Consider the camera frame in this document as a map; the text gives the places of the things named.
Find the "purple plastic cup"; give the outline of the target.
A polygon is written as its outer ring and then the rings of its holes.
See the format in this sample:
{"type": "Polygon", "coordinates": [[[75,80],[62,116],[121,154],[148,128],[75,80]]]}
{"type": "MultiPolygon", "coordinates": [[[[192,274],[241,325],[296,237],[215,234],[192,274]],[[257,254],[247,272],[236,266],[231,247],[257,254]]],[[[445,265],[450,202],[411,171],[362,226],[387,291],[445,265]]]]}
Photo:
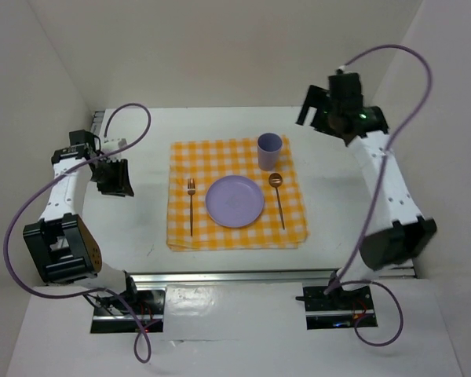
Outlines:
{"type": "Polygon", "coordinates": [[[273,170],[278,163],[283,141],[278,134],[265,133],[257,139],[258,166],[261,170],[273,170]]]}

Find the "copper fork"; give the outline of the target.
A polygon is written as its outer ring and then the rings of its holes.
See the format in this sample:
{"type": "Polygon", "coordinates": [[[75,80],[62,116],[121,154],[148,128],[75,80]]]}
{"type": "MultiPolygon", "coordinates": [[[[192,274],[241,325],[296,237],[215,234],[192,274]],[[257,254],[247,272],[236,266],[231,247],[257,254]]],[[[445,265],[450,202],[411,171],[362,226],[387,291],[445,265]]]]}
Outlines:
{"type": "Polygon", "coordinates": [[[190,237],[193,237],[193,220],[194,220],[194,211],[193,211],[193,196],[196,193],[195,179],[188,179],[188,195],[189,195],[189,225],[190,225],[190,237]]]}

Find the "yellow white checkered cloth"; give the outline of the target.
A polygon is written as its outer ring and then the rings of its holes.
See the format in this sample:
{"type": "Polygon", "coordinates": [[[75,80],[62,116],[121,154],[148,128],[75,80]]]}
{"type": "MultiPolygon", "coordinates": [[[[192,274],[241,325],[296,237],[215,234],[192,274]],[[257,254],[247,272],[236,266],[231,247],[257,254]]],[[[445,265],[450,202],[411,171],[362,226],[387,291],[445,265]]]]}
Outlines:
{"type": "Polygon", "coordinates": [[[294,169],[290,142],[283,147],[276,165],[283,178],[279,195],[286,228],[281,226],[276,191],[268,183],[269,174],[257,163],[254,137],[184,141],[170,147],[169,197],[166,244],[172,251],[296,248],[307,236],[307,220],[298,176],[294,169]],[[219,178],[240,175],[253,180],[262,190],[265,207],[252,225],[229,229],[208,215],[205,195],[219,178]],[[193,237],[190,237],[188,179],[195,179],[193,196],[193,237]]]}

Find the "copper spoon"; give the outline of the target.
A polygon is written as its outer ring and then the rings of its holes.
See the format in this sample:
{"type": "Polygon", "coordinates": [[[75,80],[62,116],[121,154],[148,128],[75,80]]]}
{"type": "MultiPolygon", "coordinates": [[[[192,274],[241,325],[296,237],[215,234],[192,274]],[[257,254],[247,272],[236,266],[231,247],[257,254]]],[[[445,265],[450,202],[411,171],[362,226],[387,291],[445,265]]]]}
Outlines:
{"type": "Polygon", "coordinates": [[[278,208],[279,208],[279,216],[280,216],[280,221],[281,221],[281,226],[283,229],[286,228],[285,226],[285,221],[284,221],[284,216],[283,216],[283,208],[282,208],[282,203],[279,195],[279,187],[283,183],[283,178],[282,176],[277,173],[271,173],[268,177],[268,183],[275,189],[276,191],[276,198],[277,198],[277,203],[278,203],[278,208]]]}

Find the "purple plastic plate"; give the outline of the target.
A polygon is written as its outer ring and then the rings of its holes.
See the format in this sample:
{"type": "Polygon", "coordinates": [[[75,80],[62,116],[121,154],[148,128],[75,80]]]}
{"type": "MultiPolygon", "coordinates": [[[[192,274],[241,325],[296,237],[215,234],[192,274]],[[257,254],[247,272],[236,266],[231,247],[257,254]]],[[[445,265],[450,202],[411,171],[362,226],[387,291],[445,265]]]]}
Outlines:
{"type": "Polygon", "coordinates": [[[228,175],[207,190],[205,207],[210,218],[226,228],[243,228],[254,223],[265,206],[264,194],[251,179],[228,175]]]}

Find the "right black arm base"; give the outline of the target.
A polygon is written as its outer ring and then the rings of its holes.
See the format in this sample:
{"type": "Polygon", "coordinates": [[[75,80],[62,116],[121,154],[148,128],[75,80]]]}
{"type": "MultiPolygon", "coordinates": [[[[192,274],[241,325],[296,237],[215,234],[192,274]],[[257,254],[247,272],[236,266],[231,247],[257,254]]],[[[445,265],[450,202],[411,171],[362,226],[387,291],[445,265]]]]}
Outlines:
{"type": "Polygon", "coordinates": [[[308,330],[353,328],[357,322],[360,328],[378,326],[368,286],[354,291],[338,288],[325,295],[328,276],[306,271],[296,277],[302,283],[302,293],[295,300],[304,306],[308,330]]]}

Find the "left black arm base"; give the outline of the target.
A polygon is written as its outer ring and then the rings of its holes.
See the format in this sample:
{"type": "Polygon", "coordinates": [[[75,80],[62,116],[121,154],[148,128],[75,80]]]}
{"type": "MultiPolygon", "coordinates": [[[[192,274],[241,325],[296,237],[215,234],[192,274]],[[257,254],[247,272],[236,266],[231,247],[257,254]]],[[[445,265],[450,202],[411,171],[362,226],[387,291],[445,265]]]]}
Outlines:
{"type": "MultiPolygon", "coordinates": [[[[135,312],[145,331],[163,332],[163,314],[166,292],[164,289],[139,290],[131,276],[126,278],[126,289],[120,296],[135,312]]],[[[130,311],[114,296],[84,295],[93,307],[90,328],[92,334],[138,333],[139,327],[130,311]]]]}

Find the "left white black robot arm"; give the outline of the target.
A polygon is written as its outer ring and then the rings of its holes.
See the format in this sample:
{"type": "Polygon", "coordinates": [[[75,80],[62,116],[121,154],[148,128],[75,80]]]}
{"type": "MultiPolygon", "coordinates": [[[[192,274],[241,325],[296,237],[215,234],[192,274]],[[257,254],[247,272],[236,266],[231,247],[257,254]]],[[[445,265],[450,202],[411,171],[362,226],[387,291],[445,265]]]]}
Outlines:
{"type": "Polygon", "coordinates": [[[132,313],[140,304],[133,278],[103,262],[100,247],[82,219],[83,189],[91,182],[104,196],[134,195],[128,161],[118,153],[126,147],[126,139],[100,139],[76,130],[69,133],[69,140],[69,146],[51,157],[58,182],[39,220],[24,226],[24,241],[44,283],[109,288],[114,291],[112,305],[121,313],[132,313]]]}

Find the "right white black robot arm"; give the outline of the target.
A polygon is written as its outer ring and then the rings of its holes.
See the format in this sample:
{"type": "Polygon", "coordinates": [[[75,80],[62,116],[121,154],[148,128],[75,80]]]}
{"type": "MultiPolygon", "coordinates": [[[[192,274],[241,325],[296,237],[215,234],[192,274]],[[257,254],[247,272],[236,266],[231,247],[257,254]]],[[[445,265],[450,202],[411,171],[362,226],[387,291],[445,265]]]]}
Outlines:
{"type": "Polygon", "coordinates": [[[355,254],[335,272],[327,288],[328,302],[346,307],[354,291],[381,273],[417,258],[435,236],[437,225],[414,202],[396,157],[389,147],[389,126],[382,110],[367,107],[358,74],[338,69],[326,89],[311,85],[298,116],[305,122],[309,109],[316,113],[311,126],[336,137],[355,157],[372,202],[355,254]]]}

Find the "aluminium left side rail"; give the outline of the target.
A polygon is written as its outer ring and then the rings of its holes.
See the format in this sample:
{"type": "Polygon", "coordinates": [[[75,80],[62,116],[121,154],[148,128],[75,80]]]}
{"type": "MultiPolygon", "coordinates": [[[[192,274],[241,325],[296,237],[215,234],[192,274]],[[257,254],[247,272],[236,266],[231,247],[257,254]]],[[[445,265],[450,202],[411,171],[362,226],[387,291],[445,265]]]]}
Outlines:
{"type": "Polygon", "coordinates": [[[93,113],[93,118],[89,131],[92,133],[99,133],[99,129],[104,119],[104,111],[97,111],[93,113]]]}

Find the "aluminium rail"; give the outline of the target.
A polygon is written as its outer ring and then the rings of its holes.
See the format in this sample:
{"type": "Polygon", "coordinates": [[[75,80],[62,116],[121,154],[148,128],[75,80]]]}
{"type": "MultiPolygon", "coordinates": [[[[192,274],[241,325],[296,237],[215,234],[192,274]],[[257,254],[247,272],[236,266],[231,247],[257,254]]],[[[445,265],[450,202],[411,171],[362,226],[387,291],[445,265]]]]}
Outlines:
{"type": "Polygon", "coordinates": [[[330,279],[333,269],[256,270],[201,273],[133,273],[134,283],[143,289],[168,284],[259,284],[302,282],[315,284],[330,279]]]}
{"type": "Polygon", "coordinates": [[[89,131],[92,133],[99,133],[99,129],[104,119],[104,111],[97,111],[93,113],[93,118],[89,131]]]}

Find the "aluminium front rail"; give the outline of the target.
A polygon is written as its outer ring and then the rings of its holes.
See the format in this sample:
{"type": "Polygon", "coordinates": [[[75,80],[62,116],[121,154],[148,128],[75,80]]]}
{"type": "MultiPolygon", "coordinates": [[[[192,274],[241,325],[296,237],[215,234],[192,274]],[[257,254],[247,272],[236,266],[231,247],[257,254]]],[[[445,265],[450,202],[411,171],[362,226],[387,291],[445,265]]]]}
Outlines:
{"type": "Polygon", "coordinates": [[[333,269],[256,270],[201,273],[133,273],[134,283],[143,289],[168,284],[259,284],[302,282],[315,284],[330,279],[333,269]]]}

